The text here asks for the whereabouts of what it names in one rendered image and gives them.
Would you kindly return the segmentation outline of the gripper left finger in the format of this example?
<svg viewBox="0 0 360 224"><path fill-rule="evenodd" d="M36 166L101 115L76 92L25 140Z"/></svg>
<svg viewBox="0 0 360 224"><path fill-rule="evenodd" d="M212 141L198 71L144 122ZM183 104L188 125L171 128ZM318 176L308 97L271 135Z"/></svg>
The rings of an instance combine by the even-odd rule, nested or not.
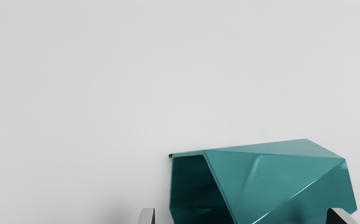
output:
<svg viewBox="0 0 360 224"><path fill-rule="evenodd" d="M138 224L155 224L155 208L143 208Z"/></svg>

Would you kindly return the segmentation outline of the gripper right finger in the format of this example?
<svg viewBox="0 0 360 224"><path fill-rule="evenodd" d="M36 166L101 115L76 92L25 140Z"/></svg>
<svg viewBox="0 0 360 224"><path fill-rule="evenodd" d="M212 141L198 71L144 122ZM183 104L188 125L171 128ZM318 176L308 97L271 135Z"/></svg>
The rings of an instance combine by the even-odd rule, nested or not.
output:
<svg viewBox="0 0 360 224"><path fill-rule="evenodd" d="M359 224L359 223L342 208L329 208L327 211L327 224Z"/></svg>

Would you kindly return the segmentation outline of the teal faceted mug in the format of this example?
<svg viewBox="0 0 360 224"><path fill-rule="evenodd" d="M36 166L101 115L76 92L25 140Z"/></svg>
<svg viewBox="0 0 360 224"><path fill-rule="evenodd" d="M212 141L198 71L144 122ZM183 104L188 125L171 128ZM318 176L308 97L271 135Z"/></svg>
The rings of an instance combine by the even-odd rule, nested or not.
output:
<svg viewBox="0 0 360 224"><path fill-rule="evenodd" d="M358 210L346 159L309 139L171 156L174 224L326 224Z"/></svg>

